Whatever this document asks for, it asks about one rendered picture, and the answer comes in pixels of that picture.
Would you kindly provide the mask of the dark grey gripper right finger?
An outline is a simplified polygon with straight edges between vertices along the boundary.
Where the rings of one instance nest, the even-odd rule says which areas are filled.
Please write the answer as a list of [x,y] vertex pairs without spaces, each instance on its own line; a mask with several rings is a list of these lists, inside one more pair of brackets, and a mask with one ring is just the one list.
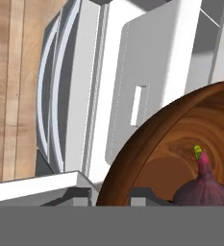
[[134,187],[129,194],[130,207],[172,206],[172,203],[158,197],[150,187]]

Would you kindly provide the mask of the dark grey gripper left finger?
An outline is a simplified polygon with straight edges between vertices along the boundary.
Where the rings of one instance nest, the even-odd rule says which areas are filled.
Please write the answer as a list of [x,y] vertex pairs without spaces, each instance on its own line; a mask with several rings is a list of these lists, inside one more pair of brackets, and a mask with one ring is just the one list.
[[90,207],[91,205],[90,187],[70,187],[62,197],[43,204],[44,207]]

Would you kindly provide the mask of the brown wooden bowl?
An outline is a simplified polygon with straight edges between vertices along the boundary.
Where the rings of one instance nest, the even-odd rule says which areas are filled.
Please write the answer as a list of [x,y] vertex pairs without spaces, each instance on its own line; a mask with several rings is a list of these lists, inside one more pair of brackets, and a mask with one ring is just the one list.
[[125,206],[134,187],[150,187],[173,203],[175,192],[198,175],[195,145],[224,185],[224,82],[192,91],[143,123],[113,161],[97,204]]

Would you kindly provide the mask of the purple red onion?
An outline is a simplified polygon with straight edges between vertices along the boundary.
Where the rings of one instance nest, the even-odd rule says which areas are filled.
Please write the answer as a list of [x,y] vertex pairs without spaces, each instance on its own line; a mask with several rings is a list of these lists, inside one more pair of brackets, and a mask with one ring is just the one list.
[[224,206],[224,184],[215,180],[207,152],[199,145],[194,146],[194,152],[198,175],[175,192],[173,203],[179,206]]

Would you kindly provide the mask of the white fridge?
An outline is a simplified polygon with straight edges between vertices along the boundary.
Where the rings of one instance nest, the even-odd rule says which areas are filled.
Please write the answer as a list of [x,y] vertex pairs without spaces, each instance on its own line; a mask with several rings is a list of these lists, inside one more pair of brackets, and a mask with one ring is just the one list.
[[[104,181],[130,136],[181,96],[224,80],[224,0],[82,0],[65,135],[72,185]],[[37,147],[36,174],[55,173]]]

